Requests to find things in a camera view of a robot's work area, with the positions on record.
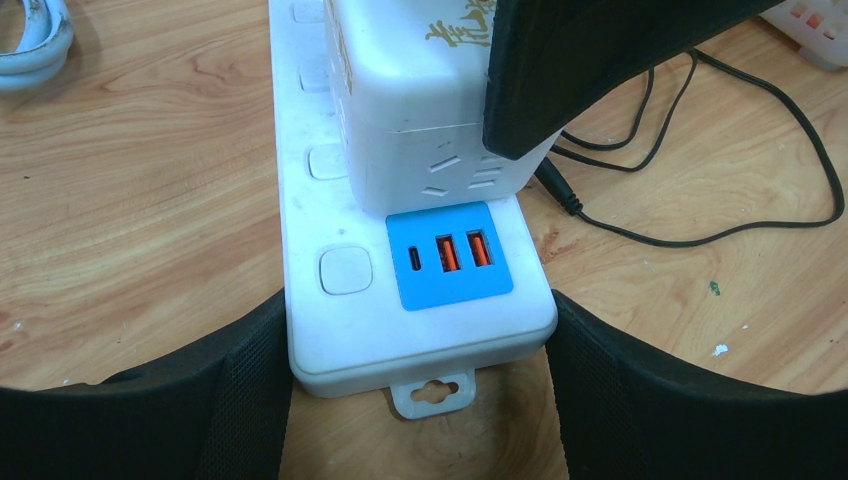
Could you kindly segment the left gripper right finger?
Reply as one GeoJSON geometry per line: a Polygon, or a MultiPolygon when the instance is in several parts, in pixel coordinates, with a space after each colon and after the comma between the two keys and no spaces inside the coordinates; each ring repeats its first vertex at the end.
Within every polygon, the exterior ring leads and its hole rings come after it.
{"type": "Polygon", "coordinates": [[[805,395],[686,362],[554,293],[546,342],[574,479],[843,479],[847,394],[805,395]]]}

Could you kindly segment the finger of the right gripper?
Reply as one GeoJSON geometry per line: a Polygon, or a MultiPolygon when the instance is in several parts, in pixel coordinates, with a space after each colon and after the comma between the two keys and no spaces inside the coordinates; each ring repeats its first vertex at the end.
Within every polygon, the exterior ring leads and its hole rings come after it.
{"type": "Polygon", "coordinates": [[[775,6],[773,0],[496,4],[483,144],[517,160],[622,83],[775,6]]]}

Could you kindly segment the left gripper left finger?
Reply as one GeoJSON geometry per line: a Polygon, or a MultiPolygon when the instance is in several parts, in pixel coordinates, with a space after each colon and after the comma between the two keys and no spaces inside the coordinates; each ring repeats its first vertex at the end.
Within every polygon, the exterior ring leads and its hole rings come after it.
{"type": "Polygon", "coordinates": [[[275,479],[293,390],[285,299],[98,384],[1,392],[5,479],[275,479]]]}

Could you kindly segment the white cube adapter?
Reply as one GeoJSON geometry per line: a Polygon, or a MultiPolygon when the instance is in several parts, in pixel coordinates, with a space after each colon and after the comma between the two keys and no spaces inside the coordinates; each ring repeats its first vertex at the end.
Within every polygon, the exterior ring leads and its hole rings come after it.
{"type": "Polygon", "coordinates": [[[353,196],[387,216],[516,194],[554,143],[483,141],[493,1],[328,1],[332,93],[353,196]]]}

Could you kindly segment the white power strip blue USB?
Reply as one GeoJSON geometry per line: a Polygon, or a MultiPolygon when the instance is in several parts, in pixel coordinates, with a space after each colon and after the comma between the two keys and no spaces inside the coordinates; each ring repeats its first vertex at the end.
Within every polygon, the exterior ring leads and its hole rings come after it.
{"type": "Polygon", "coordinates": [[[556,307],[516,194],[366,212],[348,177],[324,5],[269,5],[290,366],[311,394],[389,388],[408,419],[467,407],[534,354],[556,307]]]}

